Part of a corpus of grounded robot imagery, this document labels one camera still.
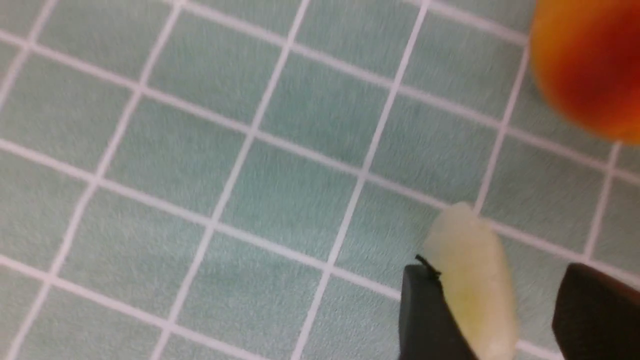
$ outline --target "orange fruit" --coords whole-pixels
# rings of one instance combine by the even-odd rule
[[[640,144],[640,0],[538,0],[531,62],[567,119]]]

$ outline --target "floor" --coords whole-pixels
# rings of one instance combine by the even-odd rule
[[[544,105],[533,8],[0,0],[0,356],[394,359],[403,266],[465,201],[517,359],[560,359],[569,262],[640,286],[640,151]]]

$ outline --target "white grout line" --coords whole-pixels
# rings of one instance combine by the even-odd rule
[[[46,3],[42,5],[42,8],[40,9],[40,13],[36,18],[33,24],[33,27],[29,31],[29,35],[27,36],[26,41],[21,41],[19,38],[8,33],[2,36],[2,39],[6,40],[7,42],[19,46],[20,51],[11,62],[9,69],[7,69],[6,71],[3,84],[2,86],[0,86],[0,110],[3,108],[4,103],[6,102],[7,97],[9,96],[9,92],[13,88],[13,85],[15,84],[15,80],[18,78],[20,70],[26,63],[27,59],[29,58],[29,54],[31,52],[31,46],[35,44],[36,40],[40,36],[40,32],[42,31],[42,28],[44,27],[45,23],[49,19],[49,16],[51,16],[51,13],[53,12],[53,8],[56,7],[57,2],[58,0],[48,0]]]
[[[400,87],[400,83],[402,82],[402,78],[404,77],[404,72],[408,65],[409,57],[411,56],[411,52],[413,51],[413,47],[420,32],[420,28],[422,27],[422,23],[424,22],[424,19],[427,15],[429,2],[429,0],[424,1],[422,6],[420,7],[420,11],[415,20],[415,24],[413,25],[413,30],[411,32],[411,35],[409,36],[409,41],[404,49],[400,65],[396,72],[396,78],[394,79],[393,85],[391,86],[389,95],[387,97],[387,102],[385,103],[385,107],[383,108],[382,114],[380,115],[380,120],[378,121],[378,126],[376,127],[376,131],[371,140],[371,145],[369,146],[369,151],[367,152],[367,156],[365,157],[362,171],[358,175],[358,181],[356,182],[356,186],[353,190],[353,194],[351,195],[351,199],[349,200],[349,204],[347,205],[347,210],[344,214],[344,218],[342,219],[338,234],[336,235],[335,242],[333,244],[331,252],[329,253],[327,266],[322,274],[322,277],[320,278],[320,282],[314,295],[314,299],[311,303],[311,307],[307,312],[307,317],[302,325],[302,329],[300,330],[300,336],[298,337],[296,346],[291,355],[291,360],[300,360],[302,358],[302,352],[304,351],[305,345],[307,344],[311,328],[313,327],[318,309],[320,308],[320,303],[322,302],[324,291],[326,290],[326,287],[329,283],[329,278],[331,277],[333,266],[340,253],[340,248],[342,247],[342,243],[344,242],[344,237],[347,233],[349,223],[351,222],[351,217],[353,216],[358,198],[360,197],[362,188],[364,187],[365,175],[369,173],[369,169],[371,168],[373,157],[376,153],[378,143],[380,142],[380,138],[382,136],[382,131],[384,130],[385,124],[387,123],[389,113],[391,112],[391,107],[393,106],[394,100],[396,99],[396,95],[398,93],[398,88]]]
[[[418,90],[416,88],[412,88],[410,86],[401,85],[399,89],[399,93],[413,99],[424,102],[425,104],[432,105],[438,109],[448,111],[450,113],[459,115],[468,120],[477,122],[478,124],[482,124],[488,127],[492,127],[494,129],[498,129],[500,127],[500,121],[483,115],[475,110],[466,108],[460,104],[456,104],[455,102],[449,101],[447,99],[437,97],[435,95],[427,94],[422,90]]]
[[[605,210],[607,209],[609,192],[611,191],[611,185],[613,182],[613,172],[616,168],[616,163],[618,162],[618,155],[620,154],[621,146],[622,145],[618,142],[611,147],[611,153],[609,154],[609,160],[607,161],[607,170],[604,175],[602,192],[598,198],[596,211],[593,215],[593,221],[591,222],[591,228],[589,229],[589,236],[587,237],[587,244],[584,246],[585,261],[589,261],[593,256],[596,242],[600,236],[600,226],[602,225],[602,218],[604,217]]]
[[[288,247],[273,243],[269,240],[261,238],[260,236],[247,233],[246,231],[236,229],[235,227],[226,224],[219,223],[218,226],[216,226],[216,231],[221,234],[229,235],[245,243],[257,246],[261,249],[268,250],[287,259],[297,261],[307,266],[311,266],[312,268],[323,270],[326,267],[326,263],[322,262],[321,260],[302,254],[301,252],[291,250]]]
[[[606,171],[607,165],[603,161],[596,160],[591,156],[586,156],[573,149],[569,149],[568,147],[551,142],[547,139],[538,138],[537,136],[534,136],[532,134],[529,134],[519,129],[515,129],[513,127],[510,127],[507,129],[507,134],[513,138],[516,138],[529,145],[533,145],[539,149],[552,152],[563,158],[571,159],[578,164],[582,164],[602,172]]]
[[[20,48],[27,46],[26,40],[4,30],[0,30],[0,41]]]
[[[509,95],[509,101],[507,103],[506,109],[504,110],[502,122],[500,123],[500,129],[498,130],[498,135],[495,139],[493,150],[491,151],[491,156],[489,157],[489,164],[487,164],[486,172],[484,173],[484,177],[480,185],[480,190],[478,190],[478,196],[476,199],[476,204],[474,206],[474,212],[476,214],[480,214],[480,211],[482,210],[482,207],[484,205],[484,200],[486,200],[486,196],[489,192],[493,173],[495,172],[495,167],[498,163],[498,156],[500,155],[500,150],[502,150],[502,143],[504,142],[504,137],[506,136],[507,128],[509,127],[509,122],[511,121],[511,116],[513,114],[513,110],[515,109],[516,102],[518,101],[518,95],[520,95],[520,88],[522,87],[522,81],[524,80],[525,73],[527,72],[528,63],[529,48],[525,47],[524,51],[522,52],[522,59],[520,60],[520,68],[518,69],[516,79],[513,83],[513,88],[511,89],[511,94]]]
[[[227,355],[231,355],[234,358],[238,358],[238,359],[242,359],[242,360],[269,360],[265,357],[262,357],[260,355],[256,355],[253,354],[247,350],[243,350],[241,348],[235,347],[233,345],[229,345],[227,343],[224,343],[220,340],[216,340],[216,339],[212,339],[208,336],[204,336],[202,334],[199,334],[195,331],[189,330],[185,327],[181,327],[178,325],[172,325],[169,324],[168,325],[169,330],[171,330],[172,333],[182,336],[183,338],[187,339],[187,340],[191,340],[195,343],[199,343],[201,345],[204,345],[206,347],[215,349],[217,351],[223,352]]]
[[[302,55],[307,59],[315,60],[337,71],[349,74],[354,78],[364,80],[368,83],[378,85],[383,88],[390,88],[393,85],[392,79],[385,78],[384,76],[377,75],[368,70],[360,69],[355,65],[336,59],[330,55],[321,53],[320,51],[313,50],[304,45],[293,44],[293,46],[291,47],[291,51],[295,54]]]
[[[41,154],[31,149],[27,149],[23,146],[9,142],[7,140],[0,139],[0,150],[9,152],[10,154],[14,154],[16,156],[20,156],[21,158],[32,161],[33,163],[52,168],[70,177],[86,181],[87,183],[93,179],[93,174],[87,171],[73,167],[69,164],[63,163],[62,161],[58,161],[47,155]]]
[[[250,126],[247,126],[241,122],[228,119],[222,115],[212,112],[211,110],[207,110],[199,105],[191,104],[190,102],[179,99],[178,97],[175,97],[173,95],[165,94],[163,92],[160,92],[158,90],[154,90],[151,88],[144,88],[142,92],[150,99],[156,100],[164,104],[171,105],[174,108],[188,112],[202,119],[209,120],[227,129],[231,129],[244,134],[248,133],[249,130],[251,129]]]
[[[507,236],[508,238],[512,238],[520,243],[524,243],[535,249],[542,250],[548,252],[551,255],[557,256],[559,258],[566,259],[572,262],[582,262],[582,255],[577,252],[566,249],[562,246],[558,246],[554,243],[550,243],[544,239],[541,239],[537,236],[527,234],[518,229],[514,229],[505,224],[500,224],[498,222],[489,220],[493,230],[500,235]]]
[[[39,17],[39,21],[36,23],[34,27],[35,29],[42,29],[42,27],[44,26],[44,22],[47,20],[48,16],[52,12],[55,2],[56,0],[53,0],[45,5],[45,8],[43,9],[42,13],[46,13],[46,15],[41,14],[41,16]],[[142,86],[145,85],[148,79],[148,75],[150,74],[152,67],[155,65],[155,62],[157,61],[159,53],[161,52],[161,49],[164,46],[164,43],[166,42],[168,35],[171,32],[171,28],[175,24],[179,11],[180,11],[179,6],[174,6],[172,13],[169,15],[166,21],[166,24],[164,25],[163,30],[160,32],[158,36],[158,39],[154,45],[154,48],[150,52],[147,62],[145,63],[142,70],[142,75],[140,79]],[[29,43],[30,43],[29,46],[33,46],[37,36],[38,36],[37,31],[35,33],[32,31],[32,35],[30,35],[29,37]],[[20,348],[24,342],[24,339],[27,333],[29,332],[31,326],[33,325],[33,322],[35,321],[38,314],[40,313],[40,310],[49,294],[49,291],[51,290],[52,280],[58,276],[58,273],[60,272],[60,269],[62,268],[65,262],[65,259],[67,258],[67,255],[71,249],[71,245],[73,243],[74,237],[78,230],[80,220],[82,219],[84,210],[86,209],[86,206],[89,203],[89,200],[97,190],[98,182],[100,181],[100,179],[104,177],[104,174],[106,173],[109,167],[109,164],[113,159],[113,156],[118,147],[118,144],[120,143],[120,141],[122,140],[122,137],[124,136],[124,132],[129,123],[129,119],[131,118],[131,115],[135,110],[140,97],[141,97],[141,92],[139,88],[136,89],[131,94],[131,98],[129,99],[126,107],[123,110],[123,113],[120,119],[118,120],[118,125],[116,126],[116,130],[112,135],[111,139],[109,140],[107,149],[105,150],[104,154],[102,155],[102,159],[98,164],[95,176],[90,179],[86,190],[84,191],[84,193],[82,194],[82,196],[80,197],[80,199],[78,200],[74,208],[74,212],[69,221],[69,225],[63,236],[63,241],[62,241],[62,244],[60,245],[60,249],[58,250],[58,253],[56,254],[56,257],[54,258],[54,261],[51,265],[51,269],[49,270],[49,276],[43,283],[42,287],[40,288],[40,291],[38,292],[38,295],[36,296],[36,299],[33,305],[31,306],[25,320],[20,325],[20,330],[16,334],[16,337],[13,339],[8,355],[6,356],[7,360],[15,360],[15,358],[18,356],[20,352]]]
[[[293,24],[291,26],[291,29],[289,30],[289,35],[287,36],[287,42],[282,47],[282,52],[280,53],[280,57],[276,62],[275,68],[273,69],[273,73],[271,75],[271,78],[269,79],[269,83],[267,84],[267,88],[265,89],[264,94],[262,95],[262,99],[260,100],[260,104],[258,105],[255,115],[253,116],[251,128],[247,133],[246,138],[244,139],[243,145],[236,158],[236,162],[234,163],[231,173],[229,174],[229,178],[227,179],[222,194],[220,195],[220,199],[216,204],[216,207],[214,208],[213,214],[211,215],[211,220],[205,228],[202,240],[200,241],[193,262],[189,267],[187,275],[185,276],[180,286],[180,290],[178,291],[175,302],[171,307],[168,318],[169,324],[175,324],[178,315],[180,314],[180,310],[182,310],[182,305],[184,304],[187,294],[189,293],[191,283],[198,273],[198,269],[200,268],[200,264],[204,259],[205,253],[207,252],[207,248],[209,247],[209,243],[211,242],[211,238],[213,237],[215,228],[218,226],[218,222],[220,221],[222,212],[231,196],[231,191],[233,190],[233,187],[240,174],[240,170],[242,169],[244,161],[249,153],[249,149],[251,148],[253,140],[255,139],[255,136],[258,132],[258,128],[260,127],[260,123],[262,122],[264,113],[267,109],[267,106],[269,105],[271,96],[273,95],[273,92],[275,91],[275,88],[278,84],[278,80],[280,79],[282,70],[284,69],[284,66],[287,62],[287,57],[289,56],[289,52],[291,51],[291,45],[294,43],[308,5],[309,0],[302,0],[302,2],[300,3],[300,7],[296,12]],[[171,332],[168,329],[164,329],[162,331],[162,334],[160,335],[160,338],[154,348],[150,360],[158,360],[160,358],[164,347],[169,340],[170,334]]]
[[[69,56],[67,54],[63,54],[59,51],[49,49],[40,44],[35,44],[33,46],[33,52],[40,56],[44,56],[46,58],[56,60],[57,62],[64,64],[72,69],[76,69],[80,72],[87,73],[89,75],[93,75],[96,78],[99,78],[104,81],[108,81],[110,83],[114,83],[118,86],[122,86],[124,88],[128,88],[129,90],[135,90],[139,88],[139,84],[135,81],[127,79],[118,74],[112,73],[108,70],[104,70],[98,66],[87,63],[83,60],[74,58],[73,56]]]
[[[564,360],[564,357],[559,352],[554,352],[551,350],[547,350],[545,348],[541,348],[525,340],[518,340],[518,342],[516,343],[516,348],[521,351],[528,352],[531,355],[537,356],[540,359]]]
[[[616,176],[617,178],[624,180],[630,184],[634,184],[634,185],[638,185],[640,186],[640,174],[634,174],[632,172],[626,171],[626,170],[620,170],[620,169],[616,169],[613,172],[614,176]]]
[[[395,183],[391,180],[387,180],[381,176],[375,175],[375,174],[367,174],[367,180],[370,183],[374,183],[378,186],[380,186],[381,188],[390,190],[392,192],[404,195],[405,197],[408,197],[410,199],[416,200],[418,202],[421,202],[423,204],[427,204],[433,208],[436,209],[445,209],[448,208],[450,206],[450,204],[442,201],[442,200],[438,200],[432,196],[426,195],[425,193],[421,193],[417,190],[413,190],[410,188],[407,188],[403,185],[400,185],[398,183]]]
[[[114,181],[101,179],[98,182],[98,185],[103,189],[109,190],[123,197],[136,200],[141,204],[149,206],[150,208],[160,209],[166,213],[182,218],[194,224],[205,226],[206,224],[209,223],[209,218],[203,215],[200,215],[198,213],[194,213],[193,211],[183,209],[179,206],[173,205],[171,202],[158,199],[156,197],[147,195],[146,193],[139,192],[132,188],[128,188]]]
[[[415,4],[417,6],[420,6],[421,2],[421,0],[403,1],[406,3]],[[433,4],[431,4],[431,9],[433,13],[436,13],[443,17],[447,17],[461,24],[472,26],[478,30],[485,31],[516,45],[525,47],[529,42],[529,36],[527,36],[526,34],[509,29],[506,26],[500,25],[494,21],[487,20],[472,13],[460,10],[446,3],[433,1]]]
[[[347,174],[351,174],[354,176],[357,176],[360,173],[360,169],[354,166],[345,164],[339,160],[332,159],[324,154],[307,149],[306,147],[302,147],[300,145],[296,145],[295,143],[288,142],[287,140],[275,137],[273,135],[263,133],[263,132],[258,132],[256,133],[255,137],[256,139],[266,142],[268,144],[271,144],[275,147],[278,147],[279,149],[289,151],[293,154],[302,156],[310,160],[314,160],[320,164],[323,164],[335,170],[345,172]]]
[[[390,288],[387,285],[382,285],[378,282],[367,279],[366,277],[362,277],[360,275],[354,274],[353,272],[348,272],[347,270],[341,268],[332,268],[332,275],[336,277],[340,277],[341,279],[347,280],[352,284],[359,285],[363,288],[372,290],[376,293],[382,294],[390,299],[400,301],[400,291]]]
[[[259,38],[270,44],[280,47],[284,47],[287,44],[287,39],[281,37],[276,33],[260,28],[249,22],[229,16],[225,13],[221,13],[213,8],[209,8],[208,6],[188,1],[184,5],[184,9],[197,17],[211,20],[217,24],[224,25],[230,29],[234,29],[247,35],[251,35],[255,38]]]

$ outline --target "fruit slice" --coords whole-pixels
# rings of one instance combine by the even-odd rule
[[[515,296],[500,239],[466,204],[443,211],[424,243],[442,272],[444,297],[480,360],[513,360],[518,341]]]

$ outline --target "light green tile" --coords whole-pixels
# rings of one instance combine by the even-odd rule
[[[603,181],[595,169],[507,137],[483,213],[582,252]]]
[[[107,177],[210,215],[243,140],[240,133],[143,99]]]
[[[40,283],[0,267],[0,354],[6,354],[36,298]]]
[[[568,262],[512,239],[502,243],[518,302],[520,338],[557,350],[551,323]]]
[[[0,113],[0,133],[94,171],[128,98],[126,89],[32,57]]]
[[[151,0],[60,0],[40,42],[137,79],[170,9]]]
[[[54,288],[18,359],[148,359],[160,332],[159,328]]]
[[[0,152],[0,253],[48,271],[85,185]]]
[[[262,128],[360,166],[388,91],[291,55]]]
[[[623,147],[618,158],[618,168],[640,175],[640,147]]]
[[[44,0],[0,0],[0,29],[26,37]]]
[[[18,49],[14,46],[0,42],[0,82],[4,79],[11,62],[17,53]]]
[[[280,48],[183,13],[150,84],[226,117],[251,122]]]
[[[401,1],[313,0],[298,42],[392,78],[417,15]]]
[[[404,266],[422,252],[438,214],[428,205],[366,184],[337,266],[400,290]]]
[[[501,118],[521,57],[517,45],[431,13],[403,83]]]
[[[326,259],[355,180],[311,160],[255,142],[222,221]]]
[[[529,33],[536,7],[535,0],[443,0],[443,3],[522,33]]]
[[[495,130],[396,98],[372,172],[448,202],[474,202]]]
[[[61,277],[166,317],[203,229],[101,190],[90,201]]]
[[[524,351],[518,351],[516,353],[516,359],[515,360],[544,360],[541,357],[537,357],[537,356],[533,356],[531,354],[528,354]]]
[[[398,301],[331,279],[302,360],[397,358],[399,311]]]
[[[615,179],[596,243],[595,257],[640,275],[640,186]]]
[[[231,16],[287,35],[300,0],[197,0]]]
[[[531,73],[527,73],[522,83],[511,126],[601,160],[606,160],[611,150],[611,143],[574,126],[551,109],[536,88]]]
[[[288,359],[320,271],[217,234],[179,323],[272,360]]]
[[[161,360],[237,360],[237,358],[173,335],[164,348]]]

